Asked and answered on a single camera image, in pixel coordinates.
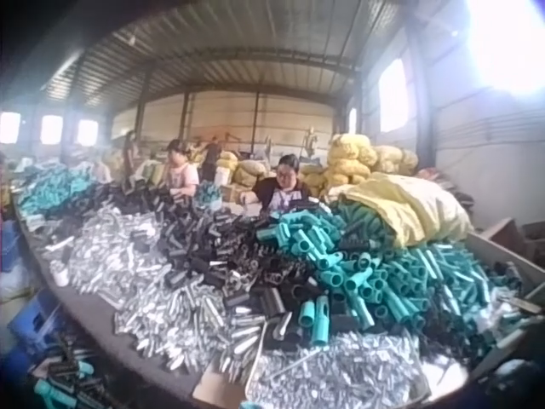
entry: woman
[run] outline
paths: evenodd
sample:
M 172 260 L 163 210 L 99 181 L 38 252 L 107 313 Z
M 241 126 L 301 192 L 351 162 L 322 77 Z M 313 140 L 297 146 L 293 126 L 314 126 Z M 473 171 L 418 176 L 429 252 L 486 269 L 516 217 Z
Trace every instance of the woman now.
M 168 164 L 164 170 L 164 181 L 175 198 L 193 196 L 197 191 L 198 171 L 188 161 L 189 150 L 180 140 L 174 139 L 167 146 Z
M 287 210 L 292 200 L 306 200 L 308 186 L 297 179 L 299 160 L 293 154 L 280 158 L 276 177 L 258 181 L 250 192 L 240 195 L 242 205 L 261 203 L 261 211 Z

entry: worker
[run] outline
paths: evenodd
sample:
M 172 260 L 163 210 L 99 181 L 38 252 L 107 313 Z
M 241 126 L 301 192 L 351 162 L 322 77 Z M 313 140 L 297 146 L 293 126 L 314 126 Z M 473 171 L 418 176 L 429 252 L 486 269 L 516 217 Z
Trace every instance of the worker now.
M 206 145 L 206 156 L 204 157 L 203 165 L 201 167 L 203 179 L 206 181 L 214 181 L 215 179 L 215 163 L 220 158 L 221 145 L 218 142 L 217 136 L 212 138 L 212 142 Z
M 175 199 L 180 196 L 193 196 L 197 191 L 197 167 L 189 162 L 189 149 L 178 139 L 170 141 L 167 146 L 168 163 L 165 166 L 163 179 Z
M 306 200 L 308 186 L 297 179 L 299 159 L 294 154 L 280 158 L 276 177 L 258 181 L 249 192 L 240 195 L 241 205 L 261 203 L 261 211 L 287 210 L 292 200 Z

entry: light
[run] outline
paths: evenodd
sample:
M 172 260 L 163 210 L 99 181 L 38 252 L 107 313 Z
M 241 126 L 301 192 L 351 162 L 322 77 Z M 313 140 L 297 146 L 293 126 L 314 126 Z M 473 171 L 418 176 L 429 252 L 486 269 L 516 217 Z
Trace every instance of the light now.
M 348 114 L 348 133 L 355 134 L 357 132 L 357 122 L 358 122 L 358 110 L 352 108 Z
M 0 114 L 0 143 L 17 143 L 19 127 L 20 113 L 2 112 Z
M 545 24 L 531 0 L 467 0 L 468 47 L 485 85 L 514 94 L 545 87 Z
M 62 117 L 58 115 L 44 115 L 40 141 L 44 145 L 57 145 L 62 138 Z
M 409 120 L 409 96 L 403 62 L 397 59 L 384 70 L 378 81 L 381 100 L 381 132 L 404 126 Z
M 95 145 L 99 135 L 99 123 L 90 119 L 82 119 L 77 126 L 77 143 L 82 147 Z

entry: metal roof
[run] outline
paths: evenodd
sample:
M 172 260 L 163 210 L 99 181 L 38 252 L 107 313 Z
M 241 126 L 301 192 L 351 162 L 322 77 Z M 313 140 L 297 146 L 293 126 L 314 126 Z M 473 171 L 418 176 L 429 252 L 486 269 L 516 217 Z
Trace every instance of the metal roof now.
M 391 0 L 200 0 L 102 38 L 57 74 L 50 100 L 119 112 L 185 91 L 233 89 L 334 105 L 399 28 Z

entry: blue plastic crate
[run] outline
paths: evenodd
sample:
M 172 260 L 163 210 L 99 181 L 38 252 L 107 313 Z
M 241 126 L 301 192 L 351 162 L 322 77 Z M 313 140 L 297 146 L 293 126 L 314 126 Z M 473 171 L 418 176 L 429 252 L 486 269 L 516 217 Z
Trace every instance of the blue plastic crate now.
M 8 324 L 19 345 L 36 359 L 57 344 L 54 333 L 62 331 L 64 326 L 59 302 L 45 289 L 34 296 Z
M 13 220 L 2 222 L 2 259 L 0 268 L 3 273 L 9 273 L 19 260 L 20 231 Z

